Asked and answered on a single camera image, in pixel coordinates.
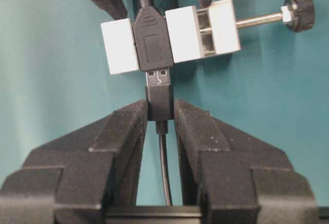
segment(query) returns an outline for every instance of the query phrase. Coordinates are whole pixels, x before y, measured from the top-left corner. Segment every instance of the black cable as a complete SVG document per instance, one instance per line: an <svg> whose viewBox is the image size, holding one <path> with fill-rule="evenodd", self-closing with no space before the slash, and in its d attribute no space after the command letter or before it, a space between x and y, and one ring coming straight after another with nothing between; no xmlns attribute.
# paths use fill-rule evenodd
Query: black cable
<svg viewBox="0 0 329 224"><path fill-rule="evenodd" d="M161 173L162 173L162 184L164 191L164 198L167 206L172 206L172 198L170 192L170 182L168 173L168 159L167 159L167 145L166 135L159 134L159 147L160 147L160 161L161 161Z"/></svg>

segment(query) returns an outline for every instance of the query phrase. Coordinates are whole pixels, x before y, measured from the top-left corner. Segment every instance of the usb connector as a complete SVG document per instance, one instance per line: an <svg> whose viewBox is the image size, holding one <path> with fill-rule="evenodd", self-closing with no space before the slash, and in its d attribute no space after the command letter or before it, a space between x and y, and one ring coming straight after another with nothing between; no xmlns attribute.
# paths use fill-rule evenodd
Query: usb connector
<svg viewBox="0 0 329 224"><path fill-rule="evenodd" d="M147 86L159 86L170 84L170 71L169 68L148 71L146 73Z"/></svg>
<svg viewBox="0 0 329 224"><path fill-rule="evenodd" d="M148 71L146 82L149 120L167 121L174 119L174 98L169 68Z"/></svg>

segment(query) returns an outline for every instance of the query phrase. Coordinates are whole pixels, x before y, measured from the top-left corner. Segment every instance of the clamp screw rod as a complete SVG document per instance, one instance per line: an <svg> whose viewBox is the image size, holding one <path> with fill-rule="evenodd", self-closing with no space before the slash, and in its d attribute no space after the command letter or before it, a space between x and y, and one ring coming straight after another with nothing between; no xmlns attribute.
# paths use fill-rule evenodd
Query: clamp screw rod
<svg viewBox="0 0 329 224"><path fill-rule="evenodd" d="M265 25L274 22L281 22L283 19L282 12L270 13L262 16L256 16L247 18L245 20L239 20L236 22L238 29L256 26L256 25Z"/></svg>

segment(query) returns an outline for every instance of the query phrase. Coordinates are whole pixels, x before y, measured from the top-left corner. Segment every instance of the black plastic housing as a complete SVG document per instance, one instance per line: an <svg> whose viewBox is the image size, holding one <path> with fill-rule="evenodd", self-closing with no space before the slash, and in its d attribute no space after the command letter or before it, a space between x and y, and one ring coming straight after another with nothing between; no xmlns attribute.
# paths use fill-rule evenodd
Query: black plastic housing
<svg viewBox="0 0 329 224"><path fill-rule="evenodd" d="M139 66L144 72L174 65L167 22L153 6L139 10L134 23Z"/></svg>
<svg viewBox="0 0 329 224"><path fill-rule="evenodd" d="M174 119L172 85L146 86L149 103L149 120L165 121Z"/></svg>

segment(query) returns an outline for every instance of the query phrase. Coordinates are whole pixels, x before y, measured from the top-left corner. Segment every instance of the black usb connector housing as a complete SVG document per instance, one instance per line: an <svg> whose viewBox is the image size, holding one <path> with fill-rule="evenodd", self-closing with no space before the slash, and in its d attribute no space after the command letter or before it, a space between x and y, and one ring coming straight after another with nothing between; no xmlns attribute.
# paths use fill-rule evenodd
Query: black usb connector housing
<svg viewBox="0 0 329 224"><path fill-rule="evenodd" d="M169 68L149 71L146 73L146 78L149 120L167 121L174 119L174 96Z"/></svg>
<svg viewBox="0 0 329 224"><path fill-rule="evenodd" d="M139 0L139 11L133 31L142 71L174 65L167 22L153 5L153 0Z"/></svg>

